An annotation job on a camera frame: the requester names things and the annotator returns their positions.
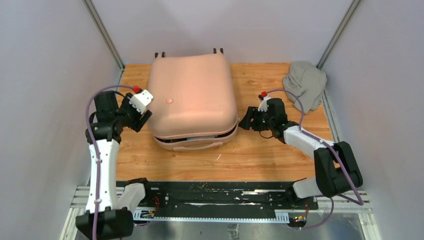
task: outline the red cap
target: red cap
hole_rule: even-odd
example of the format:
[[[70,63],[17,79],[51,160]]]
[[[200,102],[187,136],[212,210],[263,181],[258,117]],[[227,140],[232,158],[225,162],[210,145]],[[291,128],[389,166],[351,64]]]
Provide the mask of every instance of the red cap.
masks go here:
[[[134,86],[134,93],[139,94],[142,89],[139,86]]]

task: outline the suitcase lid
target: suitcase lid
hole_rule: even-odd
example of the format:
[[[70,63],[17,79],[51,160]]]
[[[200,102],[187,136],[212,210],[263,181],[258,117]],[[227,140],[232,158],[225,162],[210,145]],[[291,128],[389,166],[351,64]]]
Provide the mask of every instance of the suitcase lid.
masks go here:
[[[222,53],[158,57],[148,90],[154,96],[148,125],[157,138],[225,134],[238,120],[230,65]]]

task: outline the suitcase handle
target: suitcase handle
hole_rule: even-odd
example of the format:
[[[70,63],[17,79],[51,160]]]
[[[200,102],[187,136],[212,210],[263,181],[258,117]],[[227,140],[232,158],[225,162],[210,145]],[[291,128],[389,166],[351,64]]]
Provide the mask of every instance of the suitcase handle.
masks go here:
[[[187,146],[176,146],[173,148],[174,151],[192,151],[192,150],[201,150],[201,149],[209,149],[221,146],[223,144],[222,141],[212,142],[209,145],[206,146],[194,146],[194,147],[187,147]]]

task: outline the wood grain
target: wood grain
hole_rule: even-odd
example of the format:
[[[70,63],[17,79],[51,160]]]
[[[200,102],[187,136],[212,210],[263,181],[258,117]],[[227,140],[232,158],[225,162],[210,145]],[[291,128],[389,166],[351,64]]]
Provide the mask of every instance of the wood grain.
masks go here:
[[[231,74],[238,115],[243,118],[248,106],[258,106],[262,91],[282,88],[289,63],[232,63]],[[128,64],[122,84],[146,88],[150,64]],[[300,112],[283,93],[289,120],[299,122]],[[303,126],[312,133],[332,139],[320,106],[304,118]],[[193,152],[161,148],[144,127],[139,133],[125,129],[117,159],[116,178],[146,177],[151,181],[295,181],[315,175],[314,162],[294,147],[277,139],[264,139],[258,132],[237,130],[236,137],[223,146]]]

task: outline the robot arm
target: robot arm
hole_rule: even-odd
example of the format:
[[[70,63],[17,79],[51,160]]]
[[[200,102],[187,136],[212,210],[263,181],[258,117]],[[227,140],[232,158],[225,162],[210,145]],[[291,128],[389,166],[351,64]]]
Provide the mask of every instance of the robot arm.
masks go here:
[[[100,152],[100,168],[98,169],[95,147],[87,129],[85,135],[91,157],[90,192],[85,214],[75,219],[76,227],[89,239],[92,238],[94,230],[96,201],[98,202],[97,239],[108,240],[130,236],[134,228],[133,212],[140,202],[150,199],[149,182],[145,178],[129,181],[118,199],[116,164],[121,133],[125,127],[135,132],[142,129],[152,115],[146,110],[152,100],[153,96],[147,90],[135,95],[127,93],[119,107],[115,91],[104,91],[94,98],[96,112],[90,117],[90,127]],[[94,116],[97,118],[95,123],[93,123]]]
[[[348,180],[340,167],[335,167],[333,148],[345,166],[355,187],[363,184],[355,156],[347,142],[334,143],[300,129],[299,124],[288,121],[284,103],[280,98],[259,96],[260,107],[250,106],[239,127],[254,131],[270,130],[280,142],[296,147],[314,159],[315,177],[302,179],[287,189],[286,197],[292,205],[302,204],[305,198],[324,195],[328,198],[351,190]]]

